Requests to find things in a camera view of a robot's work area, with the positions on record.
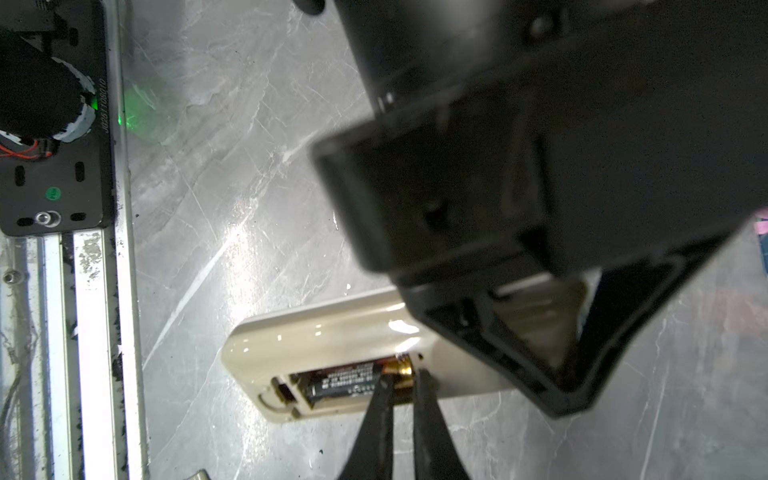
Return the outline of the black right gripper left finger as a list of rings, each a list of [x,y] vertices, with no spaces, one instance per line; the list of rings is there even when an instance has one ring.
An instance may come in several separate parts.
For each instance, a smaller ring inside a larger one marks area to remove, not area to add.
[[[394,376],[382,374],[339,480],[392,478],[394,391]]]

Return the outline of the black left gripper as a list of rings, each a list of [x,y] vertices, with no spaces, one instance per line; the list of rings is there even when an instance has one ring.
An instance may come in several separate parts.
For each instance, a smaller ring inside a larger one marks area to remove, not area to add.
[[[311,154],[360,264],[547,415],[592,407],[767,204],[766,3],[336,9],[375,115]],[[577,344],[573,277],[434,280],[521,252],[558,275],[602,270]]]

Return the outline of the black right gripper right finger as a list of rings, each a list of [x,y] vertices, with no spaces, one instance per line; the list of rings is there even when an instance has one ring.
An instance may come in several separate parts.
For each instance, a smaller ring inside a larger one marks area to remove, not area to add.
[[[413,415],[415,478],[468,480],[438,404],[436,382],[426,369],[415,373]]]

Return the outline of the black gold battery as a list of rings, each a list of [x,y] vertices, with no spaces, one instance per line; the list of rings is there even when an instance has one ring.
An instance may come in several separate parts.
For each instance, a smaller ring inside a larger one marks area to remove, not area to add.
[[[395,389],[410,389],[413,366],[408,356],[392,356],[300,373],[302,395],[311,404],[337,398],[370,395],[382,375],[394,378]]]

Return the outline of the beige remote control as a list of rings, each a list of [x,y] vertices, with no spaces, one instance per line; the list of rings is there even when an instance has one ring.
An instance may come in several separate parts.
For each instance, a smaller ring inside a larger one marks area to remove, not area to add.
[[[576,277],[576,339],[591,299]],[[436,380],[448,399],[508,390],[509,380],[417,320],[398,289],[386,288],[341,300],[299,307],[241,322],[221,351],[224,367],[263,417],[274,423],[365,410],[370,395],[323,400],[302,395],[300,373],[392,356],[408,356]],[[395,389],[405,404],[410,389]]]

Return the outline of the aluminium mounting rail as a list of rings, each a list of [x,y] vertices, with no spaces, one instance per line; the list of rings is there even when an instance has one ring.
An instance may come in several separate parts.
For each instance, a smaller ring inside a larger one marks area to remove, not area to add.
[[[1,475],[145,479],[120,6],[105,6],[114,218],[102,228],[1,231]]]

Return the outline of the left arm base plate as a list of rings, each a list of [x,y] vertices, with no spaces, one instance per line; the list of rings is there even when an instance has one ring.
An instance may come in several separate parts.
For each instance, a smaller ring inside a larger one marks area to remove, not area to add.
[[[2,233],[110,225],[113,144],[103,2],[2,2]]]

